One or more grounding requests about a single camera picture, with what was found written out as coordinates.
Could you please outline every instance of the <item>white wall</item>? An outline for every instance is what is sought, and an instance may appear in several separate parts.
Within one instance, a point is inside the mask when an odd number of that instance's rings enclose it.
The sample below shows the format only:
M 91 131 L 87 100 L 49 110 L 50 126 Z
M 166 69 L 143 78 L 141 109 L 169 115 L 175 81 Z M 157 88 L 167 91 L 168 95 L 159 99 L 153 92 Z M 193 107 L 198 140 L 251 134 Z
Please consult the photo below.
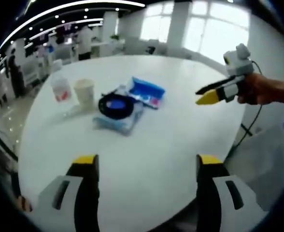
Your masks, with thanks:
M 189 8 L 185 8 L 183 6 L 185 4 L 186 2 L 179 2 L 175 3 L 174 6 L 175 12 L 172 13 L 171 27 L 167 42 L 168 55 L 200 61 L 212 67 L 213 69 L 226 74 L 226 69 L 223 65 L 199 53 L 181 48 L 183 41 L 182 36 L 184 36 L 184 34 L 180 34 L 180 30 L 182 29 L 181 31 L 183 31 L 184 28 L 184 15 L 187 17 L 189 16 Z M 134 37 L 136 39 L 140 37 L 144 11 L 145 10 L 140 10 L 120 19 L 120 34 L 123 37 Z M 142 43 L 147 46 L 147 42 L 141 41 L 136 41 L 131 45 L 141 46 Z M 248 48 L 251 51 L 252 60 L 255 60 L 259 64 L 263 74 L 266 77 L 284 80 L 284 36 L 268 23 L 254 15 L 250 16 Z M 258 106 L 246 106 L 243 123 L 247 127 L 255 118 L 258 108 Z M 262 108 L 261 114 L 252 128 L 252 132 L 256 132 L 260 129 L 268 128 L 273 124 L 283 122 L 284 104 L 272 103 Z

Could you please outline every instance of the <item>human arm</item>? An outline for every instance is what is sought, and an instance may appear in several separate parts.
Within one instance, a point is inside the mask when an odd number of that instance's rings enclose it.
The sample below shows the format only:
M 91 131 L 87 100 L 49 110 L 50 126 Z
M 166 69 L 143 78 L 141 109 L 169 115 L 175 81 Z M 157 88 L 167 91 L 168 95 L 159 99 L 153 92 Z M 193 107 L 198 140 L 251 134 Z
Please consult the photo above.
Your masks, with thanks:
M 267 79 L 257 73 L 246 76 L 246 85 L 250 91 L 239 95 L 239 103 L 247 103 L 246 99 L 256 99 L 257 104 L 269 104 L 271 102 L 284 103 L 284 81 Z

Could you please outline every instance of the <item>white pillar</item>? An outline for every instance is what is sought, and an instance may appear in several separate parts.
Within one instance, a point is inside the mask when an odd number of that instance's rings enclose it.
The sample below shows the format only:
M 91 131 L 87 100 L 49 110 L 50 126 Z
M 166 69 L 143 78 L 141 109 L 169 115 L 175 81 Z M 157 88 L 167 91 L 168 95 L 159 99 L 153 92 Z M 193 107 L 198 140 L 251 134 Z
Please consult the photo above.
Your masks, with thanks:
M 183 46 L 183 38 L 186 32 L 186 25 L 189 12 L 191 11 L 192 3 L 176 2 L 171 15 L 171 24 L 167 40 L 167 55 L 169 49 L 181 49 Z
M 17 39 L 12 45 L 9 46 L 6 52 L 7 58 L 11 56 L 11 51 L 15 48 L 15 63 L 16 65 L 22 65 L 26 59 L 25 41 L 23 38 Z
M 110 42 L 111 36 L 115 33 L 116 21 L 118 19 L 118 12 L 108 11 L 104 13 L 103 25 L 102 25 L 102 36 L 103 42 Z M 112 55 L 112 49 L 108 45 L 100 47 L 100 57 L 107 57 Z

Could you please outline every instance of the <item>white round table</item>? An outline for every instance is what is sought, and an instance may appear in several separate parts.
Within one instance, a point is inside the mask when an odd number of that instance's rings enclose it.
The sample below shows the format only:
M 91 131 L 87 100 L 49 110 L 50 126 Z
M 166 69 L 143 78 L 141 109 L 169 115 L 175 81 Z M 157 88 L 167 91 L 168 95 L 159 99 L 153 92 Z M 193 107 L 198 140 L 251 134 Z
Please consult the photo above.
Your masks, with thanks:
M 236 101 L 197 106 L 195 91 L 223 79 L 198 62 L 156 56 L 120 56 L 66 65 L 71 86 L 96 82 L 95 97 L 132 76 L 165 88 L 158 110 L 145 108 L 130 136 L 94 128 L 92 115 L 59 116 L 50 80 L 43 85 L 23 130 L 19 180 L 36 206 L 39 193 L 72 161 L 99 154 L 99 227 L 102 232 L 146 232 L 167 221 L 196 197 L 196 154 L 224 160 L 244 113 Z

